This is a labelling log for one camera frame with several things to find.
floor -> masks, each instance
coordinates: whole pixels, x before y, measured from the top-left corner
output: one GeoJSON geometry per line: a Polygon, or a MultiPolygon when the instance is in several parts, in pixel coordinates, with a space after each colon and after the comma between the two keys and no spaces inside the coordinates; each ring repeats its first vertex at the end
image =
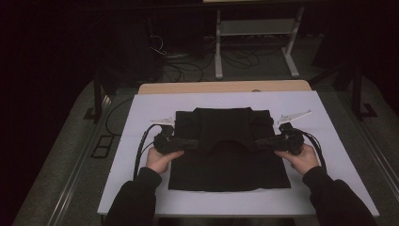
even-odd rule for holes
{"type": "MultiPolygon", "coordinates": [[[[292,79],[279,50],[285,37],[246,38],[248,46],[237,47],[235,40],[224,40],[224,81],[292,79]]],[[[311,65],[322,37],[296,41],[292,52],[300,79],[310,80],[324,69],[311,65]]],[[[212,50],[213,40],[207,40],[212,50]]],[[[204,58],[168,56],[158,82],[215,81],[213,54],[204,58]]],[[[395,191],[399,172],[399,120],[384,102],[378,88],[368,79],[362,81],[362,103],[370,104],[377,117],[359,121],[350,110],[352,89],[336,91],[332,83],[337,74],[315,84],[328,115],[360,178],[380,213],[380,226],[399,221],[399,197],[395,191]]],[[[120,89],[104,98],[104,113],[97,124],[83,120],[93,107],[93,87],[88,84],[67,119],[35,184],[25,200],[14,225],[101,225],[96,213],[107,174],[118,148],[127,112],[135,89],[120,89]],[[106,158],[90,157],[101,136],[115,135],[106,158]]],[[[94,155],[104,155],[97,150],[94,155]]],[[[316,218],[296,218],[295,225],[318,225],[316,218]]]]}

shirt sleeve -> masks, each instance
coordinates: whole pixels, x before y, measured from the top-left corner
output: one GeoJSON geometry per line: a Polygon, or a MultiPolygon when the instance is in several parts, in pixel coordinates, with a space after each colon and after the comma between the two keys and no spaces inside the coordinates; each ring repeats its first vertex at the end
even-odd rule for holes
{"type": "Polygon", "coordinates": [[[149,168],[142,168],[134,181],[128,181],[121,187],[104,225],[152,225],[155,190],[161,182],[158,173],[149,168]]]}
{"type": "Polygon", "coordinates": [[[342,180],[333,181],[321,167],[309,170],[303,182],[322,226],[376,226],[366,205],[342,180]]]}

person's left hand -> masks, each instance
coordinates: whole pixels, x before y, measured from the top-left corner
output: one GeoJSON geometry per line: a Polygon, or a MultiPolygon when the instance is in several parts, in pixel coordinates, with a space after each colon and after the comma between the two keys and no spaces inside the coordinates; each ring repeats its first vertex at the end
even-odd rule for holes
{"type": "Polygon", "coordinates": [[[168,163],[171,160],[182,156],[182,154],[184,154],[184,151],[178,151],[175,153],[168,153],[168,154],[163,155],[163,154],[159,153],[158,151],[156,151],[155,148],[152,147],[149,149],[146,167],[161,174],[168,170],[168,163]]]}

hand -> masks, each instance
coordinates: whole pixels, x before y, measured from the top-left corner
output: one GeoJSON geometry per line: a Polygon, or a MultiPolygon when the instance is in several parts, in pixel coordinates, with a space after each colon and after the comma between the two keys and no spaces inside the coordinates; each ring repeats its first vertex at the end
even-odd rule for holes
{"type": "Polygon", "coordinates": [[[307,144],[303,144],[302,152],[299,155],[278,151],[275,151],[275,154],[287,159],[291,166],[302,175],[305,175],[310,169],[319,166],[313,147],[307,144]]]}
{"type": "Polygon", "coordinates": [[[178,151],[175,153],[168,153],[168,154],[161,154],[156,151],[155,148],[149,149],[149,154],[147,156],[147,164],[146,167],[150,168],[151,170],[156,171],[157,173],[161,174],[168,170],[168,163],[184,154],[184,151],[178,151]]]}

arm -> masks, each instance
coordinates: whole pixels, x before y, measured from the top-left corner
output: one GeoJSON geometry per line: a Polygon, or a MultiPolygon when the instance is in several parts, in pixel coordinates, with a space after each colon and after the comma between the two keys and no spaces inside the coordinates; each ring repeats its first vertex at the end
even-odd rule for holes
{"type": "Polygon", "coordinates": [[[136,179],[126,182],[120,189],[106,216],[104,225],[152,225],[155,212],[155,190],[161,184],[160,173],[167,171],[168,163],[184,152],[162,155],[149,149],[147,165],[136,179]]]}
{"type": "Polygon", "coordinates": [[[333,181],[319,167],[312,146],[304,144],[300,155],[276,152],[291,162],[311,190],[311,204],[322,226],[375,225],[375,220],[359,197],[342,180],[333,181]]]}

